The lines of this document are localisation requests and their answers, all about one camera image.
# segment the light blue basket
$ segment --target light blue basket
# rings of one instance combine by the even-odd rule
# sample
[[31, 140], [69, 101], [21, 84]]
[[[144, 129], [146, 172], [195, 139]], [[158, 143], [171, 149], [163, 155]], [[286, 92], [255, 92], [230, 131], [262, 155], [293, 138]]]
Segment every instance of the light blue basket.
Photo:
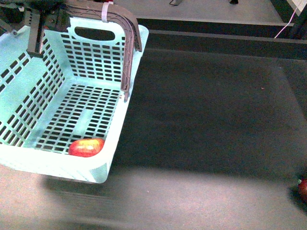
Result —
[[[75, 27], [112, 31], [113, 41], [80, 37]], [[142, 50], [148, 30], [139, 26]], [[30, 27], [0, 37], [0, 163], [75, 180], [106, 180], [128, 101], [120, 90], [125, 34], [116, 23], [71, 18], [67, 33], [45, 31], [43, 58], [26, 52]], [[142, 52], [134, 51], [130, 95]], [[102, 138], [90, 158], [68, 155], [70, 144]]]

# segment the dark gray surface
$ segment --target dark gray surface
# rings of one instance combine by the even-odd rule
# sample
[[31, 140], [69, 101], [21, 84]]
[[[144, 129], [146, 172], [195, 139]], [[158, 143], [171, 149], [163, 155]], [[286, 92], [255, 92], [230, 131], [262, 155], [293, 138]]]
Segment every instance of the dark gray surface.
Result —
[[307, 229], [305, 65], [146, 50], [106, 183], [0, 167], [0, 229]]
[[155, 30], [148, 38], [149, 48], [307, 60], [307, 41], [294, 39]]

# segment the basket mesh side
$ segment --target basket mesh side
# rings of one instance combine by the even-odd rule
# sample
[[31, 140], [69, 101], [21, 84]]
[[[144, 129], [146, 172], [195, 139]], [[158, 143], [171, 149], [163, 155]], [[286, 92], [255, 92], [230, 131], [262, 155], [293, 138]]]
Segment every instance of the basket mesh side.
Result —
[[79, 42], [69, 33], [61, 34], [74, 76], [121, 81], [125, 37], [114, 46]]
[[[0, 144], [22, 146], [37, 124], [43, 111], [45, 111], [65, 80], [58, 61], [46, 38], [44, 39], [43, 54], [43, 60], [48, 70], [38, 80], [9, 120], [0, 121]], [[0, 88], [5, 90], [9, 86], [10, 81], [18, 77], [18, 73], [30, 61], [34, 60], [27, 53], [22, 53], [10, 65], [10, 68], [2, 73]]]
[[22, 53], [3, 73], [1, 73], [0, 94], [9, 86], [11, 81], [16, 78], [16, 75], [29, 63], [30, 60], [31, 58], [28, 53]]

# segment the gray floor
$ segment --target gray floor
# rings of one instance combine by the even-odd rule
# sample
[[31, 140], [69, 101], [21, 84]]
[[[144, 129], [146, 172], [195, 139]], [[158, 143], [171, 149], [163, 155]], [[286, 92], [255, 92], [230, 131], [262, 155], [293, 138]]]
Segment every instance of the gray floor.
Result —
[[305, 71], [146, 50], [106, 183], [0, 167], [0, 229], [307, 229], [307, 122], [287, 81]]
[[270, 0], [239, 0], [238, 5], [228, 0], [183, 0], [179, 6], [170, 0], [114, 0], [138, 18], [187, 20], [200, 22], [281, 23]]

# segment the apple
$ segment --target apple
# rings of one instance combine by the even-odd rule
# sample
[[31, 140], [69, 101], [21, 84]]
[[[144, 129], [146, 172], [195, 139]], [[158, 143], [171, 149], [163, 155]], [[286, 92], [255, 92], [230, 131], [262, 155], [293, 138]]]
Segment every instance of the apple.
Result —
[[78, 157], [92, 157], [101, 151], [104, 144], [105, 141], [100, 138], [77, 140], [70, 145], [68, 154]]
[[298, 185], [298, 193], [301, 195], [301, 198], [307, 203], [307, 179], [299, 180], [300, 184]]

